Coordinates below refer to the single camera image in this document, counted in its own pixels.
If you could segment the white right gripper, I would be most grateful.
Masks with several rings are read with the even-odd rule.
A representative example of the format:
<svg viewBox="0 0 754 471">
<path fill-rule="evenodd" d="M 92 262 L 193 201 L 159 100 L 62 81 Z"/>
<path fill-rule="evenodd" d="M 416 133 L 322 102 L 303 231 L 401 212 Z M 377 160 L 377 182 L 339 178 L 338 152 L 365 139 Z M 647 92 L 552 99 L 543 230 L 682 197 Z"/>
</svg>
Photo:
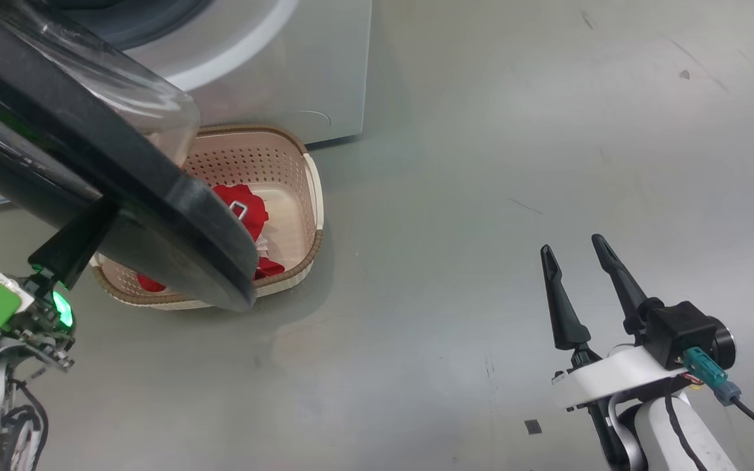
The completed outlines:
<svg viewBox="0 0 754 471">
<path fill-rule="evenodd" d="M 645 292 L 603 235 L 594 234 L 590 239 L 600 266 L 611 278 L 619 298 L 625 332 L 642 334 L 645 322 L 639 307 L 647 299 Z M 581 324 L 569 301 L 562 283 L 562 269 L 550 245 L 541 248 L 541 264 L 554 348 L 574 351 L 590 341 L 590 332 Z M 552 396 L 557 408 L 575 408 L 687 372 L 683 366 L 666 369 L 643 346 L 629 347 L 589 366 L 558 375 L 552 379 Z"/>
</svg>

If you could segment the black round glass washer door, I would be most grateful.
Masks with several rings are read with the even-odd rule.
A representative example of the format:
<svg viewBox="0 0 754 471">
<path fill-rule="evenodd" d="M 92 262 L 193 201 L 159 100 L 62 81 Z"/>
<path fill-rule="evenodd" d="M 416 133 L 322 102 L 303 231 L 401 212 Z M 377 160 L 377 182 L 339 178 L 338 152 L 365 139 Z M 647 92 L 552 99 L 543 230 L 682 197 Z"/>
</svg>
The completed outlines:
<svg viewBox="0 0 754 471">
<path fill-rule="evenodd" d="M 198 128 L 189 94 L 54 3 L 0 0 L 0 196 L 59 229 L 107 207 L 92 254 L 245 312 L 255 245 L 181 167 Z"/>
</svg>

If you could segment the red and white garment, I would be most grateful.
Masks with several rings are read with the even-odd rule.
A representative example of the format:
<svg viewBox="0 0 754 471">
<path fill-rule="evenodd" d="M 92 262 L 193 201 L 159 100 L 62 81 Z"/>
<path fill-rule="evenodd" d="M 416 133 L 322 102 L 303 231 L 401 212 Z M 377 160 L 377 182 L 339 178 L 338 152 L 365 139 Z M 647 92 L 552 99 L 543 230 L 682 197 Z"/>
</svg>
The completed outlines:
<svg viewBox="0 0 754 471">
<path fill-rule="evenodd" d="M 264 200 L 254 194 L 245 184 L 217 185 L 213 187 L 213 191 L 240 219 L 254 241 L 259 257 L 253 279 L 258 281 L 284 273 L 284 265 L 268 257 L 268 241 L 262 234 L 264 226 L 269 221 Z"/>
</svg>

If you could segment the cream perforated laundry basket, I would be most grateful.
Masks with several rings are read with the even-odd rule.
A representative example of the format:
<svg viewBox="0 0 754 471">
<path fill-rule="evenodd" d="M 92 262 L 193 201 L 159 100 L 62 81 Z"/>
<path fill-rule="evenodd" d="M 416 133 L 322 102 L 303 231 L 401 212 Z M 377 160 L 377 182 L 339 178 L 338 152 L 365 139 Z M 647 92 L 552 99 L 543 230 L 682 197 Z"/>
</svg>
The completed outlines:
<svg viewBox="0 0 754 471">
<path fill-rule="evenodd" d="M 264 201 L 261 254 L 284 271 L 254 281 L 257 298 L 305 280 L 322 247 L 325 212 L 316 164 L 297 137 L 276 126 L 201 128 L 182 168 L 210 187 L 246 185 Z"/>
</svg>

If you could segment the white front-load washing machine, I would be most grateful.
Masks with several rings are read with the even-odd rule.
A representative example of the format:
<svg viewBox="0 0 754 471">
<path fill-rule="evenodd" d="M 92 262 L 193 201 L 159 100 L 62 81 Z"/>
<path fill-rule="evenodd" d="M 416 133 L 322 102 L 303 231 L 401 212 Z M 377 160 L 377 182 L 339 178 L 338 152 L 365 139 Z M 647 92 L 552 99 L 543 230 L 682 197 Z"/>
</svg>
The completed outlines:
<svg viewBox="0 0 754 471">
<path fill-rule="evenodd" d="M 203 125 L 364 126 L 373 0 L 48 0 L 194 98 Z"/>
</svg>

